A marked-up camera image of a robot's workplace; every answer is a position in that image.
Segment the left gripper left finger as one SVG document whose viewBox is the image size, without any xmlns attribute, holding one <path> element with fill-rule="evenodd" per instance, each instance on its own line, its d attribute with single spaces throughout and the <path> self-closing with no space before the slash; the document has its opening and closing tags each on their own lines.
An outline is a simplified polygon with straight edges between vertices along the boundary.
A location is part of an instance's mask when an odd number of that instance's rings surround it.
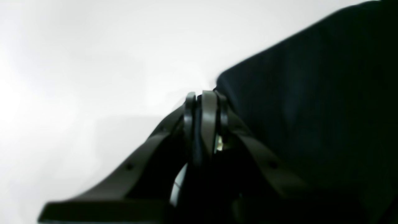
<svg viewBox="0 0 398 224">
<path fill-rule="evenodd" d="M 148 139 L 111 174 L 80 195 L 48 202 L 40 224 L 176 224 L 170 203 L 175 179 L 188 162 L 196 96 L 187 95 Z"/>
</svg>

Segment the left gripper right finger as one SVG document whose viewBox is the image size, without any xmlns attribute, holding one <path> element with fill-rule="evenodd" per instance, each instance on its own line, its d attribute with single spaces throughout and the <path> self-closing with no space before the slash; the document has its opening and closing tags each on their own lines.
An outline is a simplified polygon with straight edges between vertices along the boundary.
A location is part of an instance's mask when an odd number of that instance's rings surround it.
<svg viewBox="0 0 398 224">
<path fill-rule="evenodd" d="M 233 224 L 396 224 L 397 118 L 321 94 L 269 111 L 199 97 L 204 187 L 215 219 Z"/>
</svg>

